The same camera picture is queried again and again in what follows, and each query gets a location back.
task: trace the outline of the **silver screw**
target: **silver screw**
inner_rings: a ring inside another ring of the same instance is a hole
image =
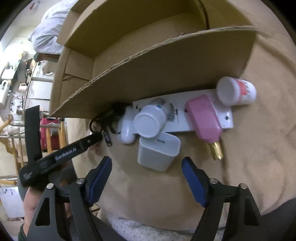
[[[218,180],[216,178],[211,178],[210,179],[210,183],[217,184],[218,183]]]
[[[47,189],[53,189],[53,187],[54,187],[53,183],[49,183],[49,184],[46,185]]]
[[[241,184],[240,184],[240,187],[241,187],[242,189],[248,189],[248,186],[247,186],[246,184],[244,184],[244,183],[241,183]]]
[[[77,184],[81,185],[84,183],[84,178],[78,178],[76,181]]]

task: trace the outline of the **beige fabric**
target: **beige fabric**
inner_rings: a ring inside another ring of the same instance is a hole
[[[181,159],[190,156],[210,177],[230,185],[246,183],[261,211],[268,213],[296,197],[296,47],[276,16],[260,0],[229,0],[261,32],[242,76],[258,91],[257,101],[233,107],[234,129],[222,135],[225,160],[213,161],[194,133],[179,133],[180,155],[159,173],[137,163],[138,141],[100,145],[74,158],[84,177],[104,155],[113,170],[99,205],[120,217],[165,229],[195,229],[203,209],[196,203],[181,173]],[[84,120],[69,119],[69,142],[86,135]]]

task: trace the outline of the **red label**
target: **red label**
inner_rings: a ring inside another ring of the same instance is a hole
[[[240,90],[240,95],[247,95],[247,88],[246,85],[239,81],[238,79],[235,79],[237,81],[237,83],[239,84],[239,90]]]

